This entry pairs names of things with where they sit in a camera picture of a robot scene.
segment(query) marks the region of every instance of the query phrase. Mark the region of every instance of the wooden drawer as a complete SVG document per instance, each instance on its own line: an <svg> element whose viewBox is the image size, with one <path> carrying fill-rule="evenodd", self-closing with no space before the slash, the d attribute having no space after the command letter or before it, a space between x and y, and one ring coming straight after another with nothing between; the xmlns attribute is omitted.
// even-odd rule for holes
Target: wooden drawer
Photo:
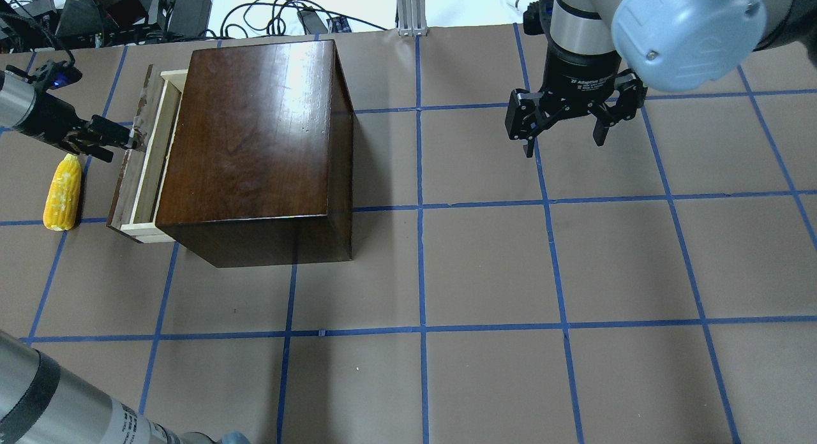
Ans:
<svg viewBox="0 0 817 444"><path fill-rule="evenodd" d="M350 259L353 112L333 41L194 52L175 133L163 126L173 115L168 85L134 209L121 202L122 184L122 207L112 208L145 222L120 232L177 240L217 267ZM166 165L160 133L169 134ZM123 180L135 162L126 157Z"/></svg>

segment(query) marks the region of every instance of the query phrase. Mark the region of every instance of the wooden box top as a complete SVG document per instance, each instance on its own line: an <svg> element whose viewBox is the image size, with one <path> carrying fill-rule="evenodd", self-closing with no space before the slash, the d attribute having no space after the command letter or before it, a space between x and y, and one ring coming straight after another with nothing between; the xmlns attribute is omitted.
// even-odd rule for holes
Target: wooden box top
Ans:
<svg viewBox="0 0 817 444"><path fill-rule="evenodd" d="M193 52L156 225L327 214L331 40Z"/></svg>

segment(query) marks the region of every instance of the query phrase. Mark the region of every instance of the brown wooden box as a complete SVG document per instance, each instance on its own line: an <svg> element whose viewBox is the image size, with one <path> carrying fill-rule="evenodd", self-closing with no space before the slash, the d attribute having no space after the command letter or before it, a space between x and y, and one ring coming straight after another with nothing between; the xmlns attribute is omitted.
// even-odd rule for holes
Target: brown wooden box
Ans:
<svg viewBox="0 0 817 444"><path fill-rule="evenodd" d="M194 52L155 225L216 267L349 260L353 116L332 40Z"/></svg>

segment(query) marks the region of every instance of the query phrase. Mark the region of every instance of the yellow corn cob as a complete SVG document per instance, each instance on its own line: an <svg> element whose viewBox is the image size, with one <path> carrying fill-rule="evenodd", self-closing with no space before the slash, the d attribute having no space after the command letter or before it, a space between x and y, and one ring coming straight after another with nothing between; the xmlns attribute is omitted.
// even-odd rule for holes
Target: yellow corn cob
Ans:
<svg viewBox="0 0 817 444"><path fill-rule="evenodd" d="M74 154L67 154L56 167L49 199L43 211L43 224L52 231L67 231L73 228L79 203L79 183L82 182L82 168Z"/></svg>

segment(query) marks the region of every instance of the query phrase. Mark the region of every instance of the gray robot arm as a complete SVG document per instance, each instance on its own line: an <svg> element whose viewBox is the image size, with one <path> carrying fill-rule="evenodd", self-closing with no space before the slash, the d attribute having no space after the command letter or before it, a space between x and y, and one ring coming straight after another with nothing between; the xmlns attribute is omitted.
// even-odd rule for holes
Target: gray robot arm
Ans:
<svg viewBox="0 0 817 444"><path fill-rule="evenodd" d="M817 59L817 0L539 0L523 28L549 42L542 87L515 89L505 119L528 157L536 136L584 115L596 117L593 138L603 145L610 127L643 106L647 87L695 89L753 50L800 40ZM619 73L622 58L630 69Z"/></svg>

